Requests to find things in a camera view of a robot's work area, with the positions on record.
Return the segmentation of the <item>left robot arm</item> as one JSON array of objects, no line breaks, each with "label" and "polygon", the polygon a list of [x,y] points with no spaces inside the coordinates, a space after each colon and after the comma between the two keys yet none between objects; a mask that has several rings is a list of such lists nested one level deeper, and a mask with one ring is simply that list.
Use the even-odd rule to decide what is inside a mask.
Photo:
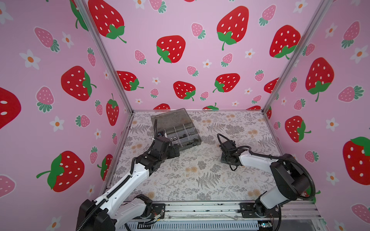
[{"label": "left robot arm", "polygon": [[124,201],[137,186],[157,171],[165,160],[177,156],[170,139],[154,131],[152,144],[147,151],[132,159],[130,171],[106,193],[94,201],[85,200],[82,203],[76,229],[115,231],[133,218],[149,216],[152,200],[147,196],[139,195],[128,203]]}]

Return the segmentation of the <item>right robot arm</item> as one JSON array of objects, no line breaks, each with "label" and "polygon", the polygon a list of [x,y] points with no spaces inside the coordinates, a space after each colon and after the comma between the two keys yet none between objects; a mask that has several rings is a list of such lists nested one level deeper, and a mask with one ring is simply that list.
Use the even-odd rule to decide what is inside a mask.
[{"label": "right robot arm", "polygon": [[254,167],[271,174],[275,186],[261,194],[254,202],[253,211],[259,217],[267,217],[272,211],[298,199],[312,201],[315,184],[306,168],[290,154],[282,156],[263,155],[252,151],[250,146],[236,146],[235,141],[217,134],[222,150],[221,162],[232,171],[238,167]]}]

